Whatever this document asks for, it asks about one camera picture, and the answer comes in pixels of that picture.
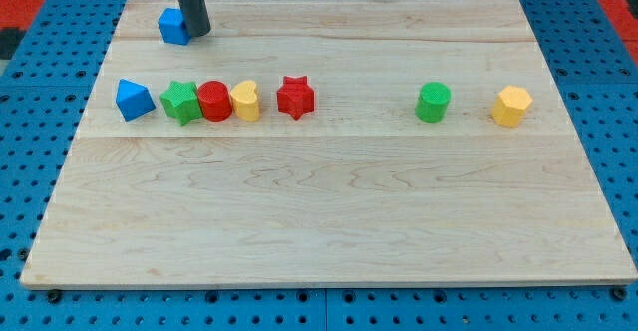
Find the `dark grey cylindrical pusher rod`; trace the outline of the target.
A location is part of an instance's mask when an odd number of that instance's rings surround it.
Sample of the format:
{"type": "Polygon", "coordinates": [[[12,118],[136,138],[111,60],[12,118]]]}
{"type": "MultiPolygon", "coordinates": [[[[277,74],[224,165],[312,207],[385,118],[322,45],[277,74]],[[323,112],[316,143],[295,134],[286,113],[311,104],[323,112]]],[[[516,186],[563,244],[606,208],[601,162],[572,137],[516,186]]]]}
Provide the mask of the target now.
{"type": "Polygon", "coordinates": [[[177,0],[186,29],[192,37],[201,37],[211,30],[205,0],[177,0]]]}

